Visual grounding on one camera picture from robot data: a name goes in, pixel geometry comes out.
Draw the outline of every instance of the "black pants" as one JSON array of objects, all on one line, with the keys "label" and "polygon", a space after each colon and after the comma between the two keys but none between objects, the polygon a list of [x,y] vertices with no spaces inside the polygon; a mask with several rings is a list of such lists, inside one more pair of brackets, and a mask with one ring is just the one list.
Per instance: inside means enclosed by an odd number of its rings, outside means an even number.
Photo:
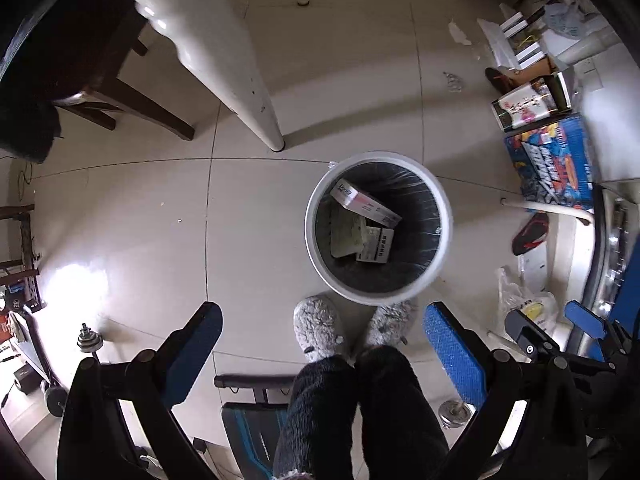
[{"label": "black pants", "polygon": [[351,425],[357,403],[370,480],[426,480],[449,448],[409,361],[389,346],[355,368],[334,356],[302,368],[293,384],[273,474],[297,470],[316,480],[353,480]]}]

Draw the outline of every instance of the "tiled floor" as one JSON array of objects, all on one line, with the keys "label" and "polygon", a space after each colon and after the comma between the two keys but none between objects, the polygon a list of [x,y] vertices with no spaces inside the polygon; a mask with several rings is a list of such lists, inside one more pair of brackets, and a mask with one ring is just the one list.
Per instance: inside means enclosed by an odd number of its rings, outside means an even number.
[{"label": "tiled floor", "polygon": [[[272,153],[184,69],[152,30],[146,57],[122,78],[193,123],[193,142],[124,116],[114,132],[60,112],[58,139],[25,201],[42,254],[38,314],[54,370],[67,386],[82,357],[85,321],[101,330],[104,360],[156,348],[206,299],[223,309],[213,359],[175,413],[187,434],[227,440],[217,391],[224,372],[295,373],[304,358],[293,307],[326,286],[306,254],[306,202],[332,160],[391,150],[440,178],[454,214],[446,266],[418,300],[444,299],[477,327],[492,327],[494,270],[512,264],[511,235],[526,217],[504,209],[516,176],[491,114],[495,98],[476,17],[500,20],[496,0],[234,0],[286,135]],[[454,20],[473,42],[453,41]],[[460,76],[447,91],[443,72]],[[335,298],[348,330],[372,309]],[[402,349],[434,406],[454,389],[416,326]],[[447,435],[451,440],[455,433]],[[366,477],[354,446],[354,474]]]}]

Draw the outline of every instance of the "person's leg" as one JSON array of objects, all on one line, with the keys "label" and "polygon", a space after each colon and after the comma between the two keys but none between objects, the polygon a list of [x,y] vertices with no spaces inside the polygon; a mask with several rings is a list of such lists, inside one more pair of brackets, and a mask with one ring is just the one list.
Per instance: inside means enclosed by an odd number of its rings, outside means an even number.
[{"label": "person's leg", "polygon": [[273,475],[353,480],[351,425],[358,395],[355,370],[344,359],[348,348],[340,319],[324,298],[308,298],[296,308],[294,329],[310,363],[293,384]]},{"label": "person's leg", "polygon": [[362,445],[370,480],[426,480],[449,451],[447,441],[407,360],[396,348],[417,310],[379,307],[356,361]]}]

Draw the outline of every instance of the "blue textured pad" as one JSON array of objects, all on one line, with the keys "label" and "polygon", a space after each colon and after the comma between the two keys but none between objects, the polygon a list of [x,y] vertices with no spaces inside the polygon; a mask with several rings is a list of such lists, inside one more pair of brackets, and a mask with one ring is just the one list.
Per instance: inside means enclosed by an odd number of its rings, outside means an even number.
[{"label": "blue textured pad", "polygon": [[222,311],[215,303],[166,372],[162,402],[168,408],[184,402],[222,333]]},{"label": "blue textured pad", "polygon": [[564,306],[564,315],[575,326],[583,329],[594,339],[604,339],[607,335],[602,318],[599,318],[575,300],[571,300]]},{"label": "blue textured pad", "polygon": [[424,311],[422,326],[462,400],[479,409],[486,399],[486,381],[478,361],[433,303]]}]

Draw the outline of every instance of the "wheel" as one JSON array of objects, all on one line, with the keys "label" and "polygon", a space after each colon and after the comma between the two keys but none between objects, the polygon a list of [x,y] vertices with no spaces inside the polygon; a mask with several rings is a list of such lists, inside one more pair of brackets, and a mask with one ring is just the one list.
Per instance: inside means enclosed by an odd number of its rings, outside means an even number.
[{"label": "wheel", "polygon": [[65,411],[66,390],[62,386],[50,386],[44,392],[44,403],[51,415],[62,416]]}]

